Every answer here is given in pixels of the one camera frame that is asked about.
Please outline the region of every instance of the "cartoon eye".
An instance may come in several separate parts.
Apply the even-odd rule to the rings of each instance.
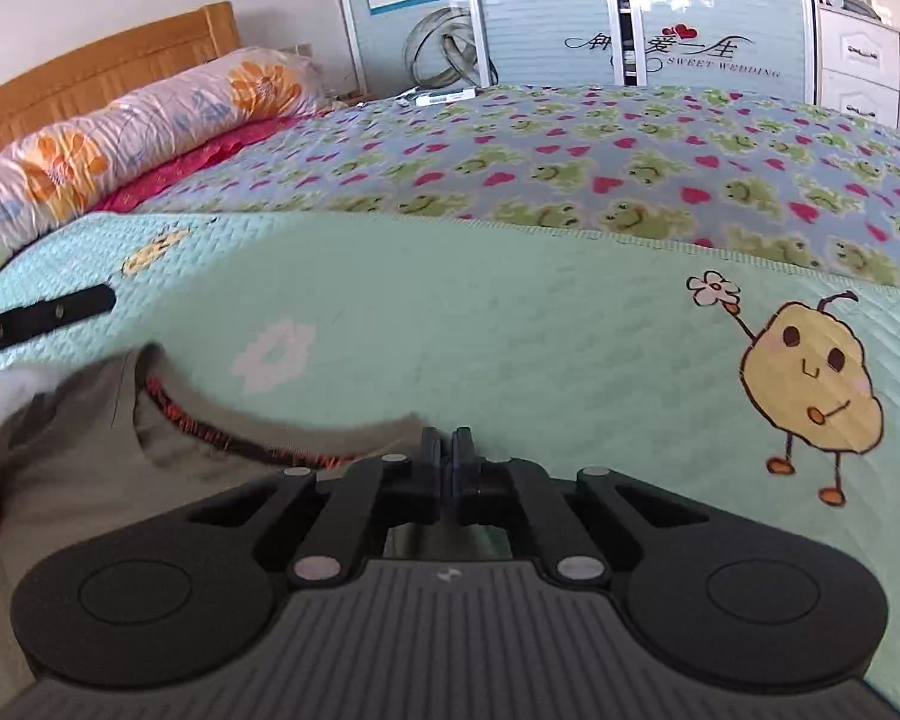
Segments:
[[[847,361],[847,357],[845,357],[844,353],[840,351],[838,348],[832,348],[830,353],[826,356],[826,363],[833,368],[833,370],[840,373],[844,369],[844,363]]]
[[[787,346],[798,346],[800,343],[800,331],[792,324],[783,328],[783,343]]]

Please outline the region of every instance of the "mint green quilted mat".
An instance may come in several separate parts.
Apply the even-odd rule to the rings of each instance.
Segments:
[[[900,705],[900,290],[536,227],[89,215],[0,273],[0,310],[104,280],[113,314],[0,362],[156,340],[236,409],[417,412],[492,459],[605,464],[827,542],[888,593],[869,679]]]

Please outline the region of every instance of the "drawer handle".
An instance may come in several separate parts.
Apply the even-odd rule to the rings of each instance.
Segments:
[[[864,57],[864,59],[879,59],[880,55],[876,52],[865,52],[863,49],[858,49],[856,46],[847,46],[847,50],[850,53],[856,53]]]
[[[862,110],[860,110],[859,108],[854,108],[852,105],[847,105],[847,110],[851,113],[857,114],[858,116],[869,116],[871,119],[876,119],[876,111],[871,113],[864,113]]]

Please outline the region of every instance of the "t-shirt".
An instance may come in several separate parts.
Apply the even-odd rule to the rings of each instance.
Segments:
[[[0,429],[0,706],[32,682],[10,597],[37,562],[93,536],[221,493],[276,466],[319,478],[351,460],[410,454],[415,415],[348,429],[292,426],[203,398],[159,346],[84,367]]]

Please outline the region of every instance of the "white cartoon flower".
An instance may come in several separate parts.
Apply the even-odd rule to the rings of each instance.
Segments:
[[[706,271],[703,279],[690,276],[687,279],[687,289],[693,293],[693,300],[698,306],[712,306],[722,303],[725,306],[735,306],[740,302],[737,295],[740,288],[723,278],[717,271]]]
[[[316,327],[296,324],[293,319],[281,319],[266,327],[257,340],[237,356],[230,372],[244,380],[245,394],[270,392],[303,375],[314,338],[317,338]]]

